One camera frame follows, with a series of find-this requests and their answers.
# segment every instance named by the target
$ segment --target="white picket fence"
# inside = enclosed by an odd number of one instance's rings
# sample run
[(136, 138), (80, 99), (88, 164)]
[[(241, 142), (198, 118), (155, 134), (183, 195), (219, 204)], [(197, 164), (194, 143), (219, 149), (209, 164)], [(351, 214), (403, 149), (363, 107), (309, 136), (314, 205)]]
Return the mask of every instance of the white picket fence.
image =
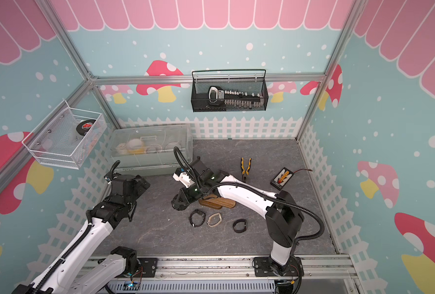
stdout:
[(341, 253), (350, 254), (363, 289), (367, 294), (385, 294), (387, 282), (378, 277), (375, 268), (378, 264), (369, 258), (368, 243), (362, 241), (359, 233), (360, 226), (353, 223), (353, 211), (346, 208), (347, 198), (341, 195), (341, 186), (337, 186), (336, 175), (332, 175), (332, 166), (327, 165), (327, 156), (323, 155), (323, 148), (319, 147), (313, 126), (308, 125), (299, 143), (309, 166), (315, 183), (317, 197), (322, 203), (328, 225), (336, 232), (332, 238)]
[(155, 121), (150, 118), (147, 118), (146, 121), (139, 118), (137, 121), (132, 119), (127, 121), (119, 120), (122, 127), (189, 124), (194, 139), (292, 139), (297, 136), (302, 122), (302, 117), (297, 121), (293, 120), (293, 118), (289, 118), (287, 121), (283, 118), (275, 120), (273, 117), (269, 120), (265, 120), (263, 117), (260, 120), (256, 120), (254, 117), (249, 120), (245, 118), (237, 120), (234, 117), (231, 120), (223, 118), (221, 121), (217, 118), (213, 120), (204, 118), (202, 121), (198, 118), (192, 121), (188, 118), (184, 120), (176, 118), (174, 121), (169, 118), (165, 121), (159, 118)]
[(59, 223), (55, 228), (48, 229), (49, 241), (38, 246), (40, 252), (38, 260), (26, 265), (30, 273), (27, 279), (20, 283), (24, 285), (31, 283), (61, 254), (62, 250), (65, 249), (83, 226), (86, 219), (85, 211), (100, 202), (100, 195), (103, 195), (106, 187), (103, 176), (110, 169), (105, 155), (112, 133), (109, 128), (103, 133), (104, 140), (98, 143), (100, 150), (94, 149), (92, 151), (95, 156), (90, 156), (88, 159), (90, 167), (83, 168), (85, 175), (83, 178), (78, 178), (79, 187), (72, 189), (71, 200), (64, 201), (64, 213), (56, 215)]

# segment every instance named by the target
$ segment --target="wire basket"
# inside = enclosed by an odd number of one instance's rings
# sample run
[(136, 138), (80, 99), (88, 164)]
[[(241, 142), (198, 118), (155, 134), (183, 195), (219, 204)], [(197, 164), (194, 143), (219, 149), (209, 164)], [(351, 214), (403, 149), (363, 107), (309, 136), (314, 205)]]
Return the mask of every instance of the wire basket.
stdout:
[(266, 72), (266, 70), (192, 72), (193, 112), (266, 110), (268, 103)]
[[(22, 143), (40, 164), (80, 169), (106, 130), (106, 122), (103, 114), (99, 112), (71, 108), (65, 100), (62, 103), (65, 103), (66, 107), (31, 139), (35, 130), (46, 119), (41, 121)], [(76, 128), (85, 120), (95, 122), (85, 136), (82, 136)]]

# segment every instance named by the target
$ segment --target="black wire basket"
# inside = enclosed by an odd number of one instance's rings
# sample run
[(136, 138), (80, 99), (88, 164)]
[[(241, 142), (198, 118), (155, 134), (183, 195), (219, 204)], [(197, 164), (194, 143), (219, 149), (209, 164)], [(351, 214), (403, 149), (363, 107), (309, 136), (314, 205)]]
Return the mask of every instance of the black wire basket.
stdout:
[(267, 109), (266, 70), (192, 72), (193, 112)]

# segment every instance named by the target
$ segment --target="mounting plate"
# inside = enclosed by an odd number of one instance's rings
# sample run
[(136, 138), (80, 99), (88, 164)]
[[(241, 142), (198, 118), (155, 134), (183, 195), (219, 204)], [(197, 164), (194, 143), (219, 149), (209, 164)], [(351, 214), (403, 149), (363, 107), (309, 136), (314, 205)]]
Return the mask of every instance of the mounting plate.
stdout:
[[(291, 256), (289, 260), (290, 270), (286, 272), (283, 277), (297, 277), (296, 270), (291, 267), (295, 266), (301, 273), (301, 276), (304, 276), (303, 265), (301, 263), (301, 259), (299, 257)], [(268, 257), (255, 257), (253, 259), (252, 264), (255, 268), (255, 276), (256, 277), (276, 277), (277, 275), (273, 272), (270, 267), (270, 262), (268, 261)]]

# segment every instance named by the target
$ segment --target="gray floor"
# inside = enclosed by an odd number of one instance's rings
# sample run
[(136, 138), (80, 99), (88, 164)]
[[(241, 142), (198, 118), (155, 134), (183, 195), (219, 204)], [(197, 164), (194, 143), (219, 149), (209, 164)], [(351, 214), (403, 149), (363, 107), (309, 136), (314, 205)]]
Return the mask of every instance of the gray floor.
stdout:
[[(212, 170), (224, 170), (240, 179), (240, 158), (252, 157), (252, 168), (247, 183), (266, 191), (278, 192), (270, 180), (286, 167), (291, 170), (304, 168), (301, 153), (295, 140), (195, 140), (193, 155)], [(237, 204), (236, 207), (214, 210), (198, 202), (187, 209), (177, 211), (171, 200), (183, 187), (171, 175), (149, 176), (151, 187), (138, 199), (134, 220), (122, 220), (121, 224), (95, 250), (94, 255), (108, 255), (117, 246), (138, 251), (138, 255), (227, 255), (269, 254), (272, 239), (267, 225), (253, 210)], [(312, 210), (320, 217), (317, 203), (307, 171), (297, 172), (286, 184), (285, 189), (296, 203)], [(188, 221), (190, 213), (199, 208), (207, 216), (220, 212), (222, 222), (211, 228), (206, 223), (194, 228)], [(299, 236), (312, 234), (318, 224), (305, 215)], [(232, 223), (239, 218), (247, 219), (247, 231), (237, 234)], [(295, 254), (334, 254), (335, 250), (327, 230), (315, 240), (301, 241)]]

